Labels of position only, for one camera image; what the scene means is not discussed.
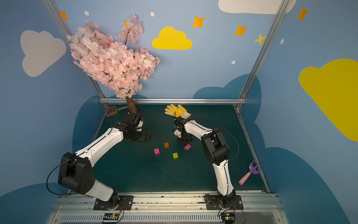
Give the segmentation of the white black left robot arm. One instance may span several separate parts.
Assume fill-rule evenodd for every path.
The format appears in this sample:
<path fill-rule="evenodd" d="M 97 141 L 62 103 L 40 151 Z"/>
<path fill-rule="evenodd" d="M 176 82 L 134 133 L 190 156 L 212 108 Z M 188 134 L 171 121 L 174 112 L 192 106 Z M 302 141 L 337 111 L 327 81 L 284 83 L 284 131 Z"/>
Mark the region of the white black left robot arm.
<path fill-rule="evenodd" d="M 59 185 L 103 202 L 114 202 L 117 192 L 98 181 L 93 168 L 116 144 L 124 142 L 149 142 L 150 131 L 143 131 L 143 109 L 127 112 L 123 122 L 113 123 L 107 131 L 91 144 L 75 153 L 66 153 L 59 166 Z"/>

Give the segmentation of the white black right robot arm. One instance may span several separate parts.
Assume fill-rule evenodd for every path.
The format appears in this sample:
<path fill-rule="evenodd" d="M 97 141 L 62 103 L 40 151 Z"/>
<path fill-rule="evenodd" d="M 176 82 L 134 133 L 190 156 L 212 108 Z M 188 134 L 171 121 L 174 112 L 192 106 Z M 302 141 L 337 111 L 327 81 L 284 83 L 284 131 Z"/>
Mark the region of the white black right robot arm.
<path fill-rule="evenodd" d="M 206 128 L 193 119 L 178 117 L 174 120 L 173 133 L 177 142 L 186 147 L 193 138 L 201 141 L 206 159 L 212 164 L 217 180 L 217 193 L 222 200 L 231 200 L 235 197 L 228 162 L 229 146 L 220 129 Z"/>

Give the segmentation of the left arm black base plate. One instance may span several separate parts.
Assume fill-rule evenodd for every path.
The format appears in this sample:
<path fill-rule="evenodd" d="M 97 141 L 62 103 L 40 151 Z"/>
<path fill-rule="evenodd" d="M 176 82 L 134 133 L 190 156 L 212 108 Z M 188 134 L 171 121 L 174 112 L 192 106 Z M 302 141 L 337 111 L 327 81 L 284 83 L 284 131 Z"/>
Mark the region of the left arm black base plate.
<path fill-rule="evenodd" d="M 130 211 L 132 208 L 134 196 L 115 195 L 109 201 L 95 200 L 93 210 L 95 211 Z"/>

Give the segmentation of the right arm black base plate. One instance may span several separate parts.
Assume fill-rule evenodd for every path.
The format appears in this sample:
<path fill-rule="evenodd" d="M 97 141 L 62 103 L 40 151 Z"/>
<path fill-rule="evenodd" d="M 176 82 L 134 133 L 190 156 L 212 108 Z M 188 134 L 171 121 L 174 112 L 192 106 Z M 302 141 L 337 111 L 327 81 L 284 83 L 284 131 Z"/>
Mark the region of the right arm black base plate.
<path fill-rule="evenodd" d="M 218 197 L 218 195 L 210 195 L 210 194 L 205 194 L 203 196 L 204 198 L 204 202 L 206 204 L 206 208 L 207 210 L 226 210 L 229 209 L 231 207 L 235 207 L 237 210 L 243 210 L 243 202 L 241 199 L 241 196 L 237 195 L 234 197 L 233 201 L 231 202 L 225 202 L 225 201 L 221 201 Z"/>

